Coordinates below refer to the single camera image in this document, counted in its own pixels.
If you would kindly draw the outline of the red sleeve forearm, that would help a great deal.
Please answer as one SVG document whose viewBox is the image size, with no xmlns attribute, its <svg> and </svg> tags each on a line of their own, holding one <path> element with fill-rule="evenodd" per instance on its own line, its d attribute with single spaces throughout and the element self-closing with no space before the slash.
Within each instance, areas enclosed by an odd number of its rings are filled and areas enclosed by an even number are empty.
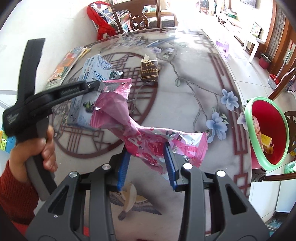
<svg viewBox="0 0 296 241">
<path fill-rule="evenodd" d="M 9 168 L 9 163 L 1 175 L 1 207 L 8 215 L 16 229 L 24 235 L 30 222 L 35 217 L 39 197 L 31 184 L 15 179 Z"/>
</svg>

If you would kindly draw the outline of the person's left hand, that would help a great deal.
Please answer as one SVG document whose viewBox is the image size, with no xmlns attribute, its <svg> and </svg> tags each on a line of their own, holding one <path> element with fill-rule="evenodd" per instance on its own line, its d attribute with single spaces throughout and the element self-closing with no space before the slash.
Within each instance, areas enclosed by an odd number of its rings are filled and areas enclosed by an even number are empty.
<svg viewBox="0 0 296 241">
<path fill-rule="evenodd" d="M 43 167 L 52 173 L 56 172 L 55 145 L 53 141 L 54 129 L 48 126 L 47 138 L 33 138 L 22 143 L 18 143 L 10 153 L 9 168 L 14 178 L 21 183 L 28 183 L 27 169 L 25 162 L 29 157 L 41 154 L 44 161 Z"/>
</svg>

